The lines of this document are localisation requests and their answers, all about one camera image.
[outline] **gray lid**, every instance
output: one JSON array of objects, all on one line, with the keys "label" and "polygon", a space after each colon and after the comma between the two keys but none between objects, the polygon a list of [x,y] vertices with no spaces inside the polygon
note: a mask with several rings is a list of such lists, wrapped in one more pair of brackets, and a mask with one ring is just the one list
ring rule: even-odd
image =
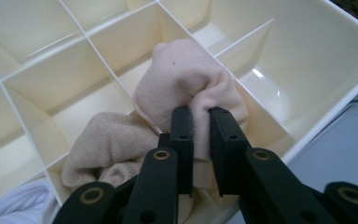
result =
[{"label": "gray lid", "polygon": [[302,183],[321,192],[336,181],[358,185],[358,96],[288,166]]}]

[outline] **drawer organizer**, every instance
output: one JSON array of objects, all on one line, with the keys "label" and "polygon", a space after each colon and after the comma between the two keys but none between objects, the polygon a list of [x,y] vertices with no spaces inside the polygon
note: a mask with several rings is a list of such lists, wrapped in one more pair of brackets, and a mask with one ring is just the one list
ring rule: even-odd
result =
[{"label": "drawer organizer", "polygon": [[[238,80],[254,147],[284,161],[358,92],[358,21],[328,1],[0,1],[0,195],[61,170],[92,116],[130,113],[159,42],[197,41]],[[220,223],[235,197],[198,190],[191,222]]]}]

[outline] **storage box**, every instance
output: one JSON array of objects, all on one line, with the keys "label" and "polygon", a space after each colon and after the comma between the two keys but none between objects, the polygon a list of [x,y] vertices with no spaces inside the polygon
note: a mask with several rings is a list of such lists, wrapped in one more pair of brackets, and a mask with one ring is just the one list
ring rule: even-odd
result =
[{"label": "storage box", "polygon": [[[238,81],[254,147],[290,161],[358,92],[358,21],[328,1],[0,1],[0,195],[45,176],[90,118],[130,113],[159,42],[196,40]],[[236,197],[198,190],[189,220],[219,223]]]}]

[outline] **plastic tray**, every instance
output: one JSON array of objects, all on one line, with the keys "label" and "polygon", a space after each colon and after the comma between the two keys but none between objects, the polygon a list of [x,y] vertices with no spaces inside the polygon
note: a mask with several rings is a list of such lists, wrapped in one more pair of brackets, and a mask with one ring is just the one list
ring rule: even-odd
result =
[{"label": "plastic tray", "polygon": [[[159,42],[196,40],[238,78],[254,147],[289,161],[358,92],[358,21],[328,1],[0,1],[0,195],[36,176],[62,204],[65,156],[90,118],[130,113]],[[197,191],[189,222],[235,197]]]}]

